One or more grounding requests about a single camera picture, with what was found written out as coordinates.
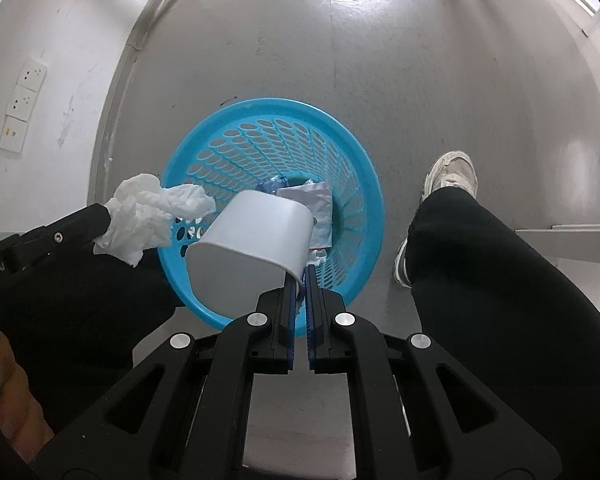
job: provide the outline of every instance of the basket hole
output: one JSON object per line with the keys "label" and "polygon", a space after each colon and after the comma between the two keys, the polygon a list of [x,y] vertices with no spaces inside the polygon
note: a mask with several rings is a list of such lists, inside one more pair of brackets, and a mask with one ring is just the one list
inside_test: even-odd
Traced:
{"label": "basket hole", "polygon": [[202,164],[202,162],[196,162],[195,164],[189,166],[189,170],[188,171],[189,171],[189,173],[196,173],[203,166],[204,166],[204,164]]}
{"label": "basket hole", "polygon": [[324,142],[324,139],[322,138],[321,134],[319,134],[315,130],[311,130],[311,133],[317,140],[319,140],[320,142]]}

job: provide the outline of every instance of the white tissue paper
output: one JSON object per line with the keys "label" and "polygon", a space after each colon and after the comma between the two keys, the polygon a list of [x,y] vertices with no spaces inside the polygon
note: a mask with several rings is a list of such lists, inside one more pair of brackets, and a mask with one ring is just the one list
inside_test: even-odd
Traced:
{"label": "white tissue paper", "polygon": [[327,261],[327,249],[311,249],[307,256],[306,264],[316,267]]}
{"label": "white tissue paper", "polygon": [[304,184],[302,186],[282,187],[276,191],[278,196],[295,200],[306,206],[314,216],[314,230],[309,242],[307,264],[320,265],[326,261],[326,251],[331,247],[331,215],[333,213],[333,197],[327,182]]}
{"label": "white tissue paper", "polygon": [[142,251],[171,245],[173,218],[194,220],[213,213],[216,201],[202,186],[163,188],[158,177],[141,173],[124,180],[105,204],[109,229],[95,239],[94,254],[111,254],[135,267]]}

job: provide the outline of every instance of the gray floor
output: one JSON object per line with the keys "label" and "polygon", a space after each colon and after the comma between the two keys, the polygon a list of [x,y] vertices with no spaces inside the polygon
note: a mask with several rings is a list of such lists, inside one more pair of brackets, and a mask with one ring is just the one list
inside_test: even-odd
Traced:
{"label": "gray floor", "polygon": [[[512,228],[600,222],[600,30],[587,39],[587,19],[573,0],[168,0],[132,69],[103,198],[159,174],[222,104],[316,105],[368,151],[386,204],[382,252],[351,309],[406,336],[418,318],[390,268],[443,152],[472,156],[479,201]],[[182,329],[209,331],[179,312],[136,359]],[[352,478],[344,378],[298,366],[256,381],[245,463]]]}

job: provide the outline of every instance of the metal screw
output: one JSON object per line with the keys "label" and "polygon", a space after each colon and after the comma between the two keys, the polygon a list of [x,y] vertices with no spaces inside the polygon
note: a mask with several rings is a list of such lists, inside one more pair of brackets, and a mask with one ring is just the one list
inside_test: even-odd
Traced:
{"label": "metal screw", "polygon": [[254,312],[253,314],[249,314],[247,323],[249,323],[251,326],[262,326],[267,322],[267,319],[269,318],[266,316],[266,314]]}
{"label": "metal screw", "polygon": [[416,348],[425,349],[431,346],[431,339],[428,335],[414,334],[411,336],[411,344]]}
{"label": "metal screw", "polygon": [[187,334],[172,335],[169,343],[174,348],[186,348],[191,343],[191,338]]}
{"label": "metal screw", "polygon": [[336,323],[342,326],[353,325],[356,322],[356,318],[349,312],[341,312],[336,316]]}

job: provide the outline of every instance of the crumpled tissue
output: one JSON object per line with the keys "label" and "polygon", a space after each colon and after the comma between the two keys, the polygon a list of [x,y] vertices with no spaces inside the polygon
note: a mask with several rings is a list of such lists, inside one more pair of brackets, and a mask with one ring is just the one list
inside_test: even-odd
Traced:
{"label": "crumpled tissue", "polygon": [[135,267],[142,251],[171,245],[173,218],[194,220],[216,210],[216,201],[202,186],[163,188],[158,177],[141,173],[124,180],[105,207],[111,224],[95,239],[94,254],[111,254]]}
{"label": "crumpled tissue", "polygon": [[327,249],[311,249],[307,256],[306,264],[316,267],[327,261]]}

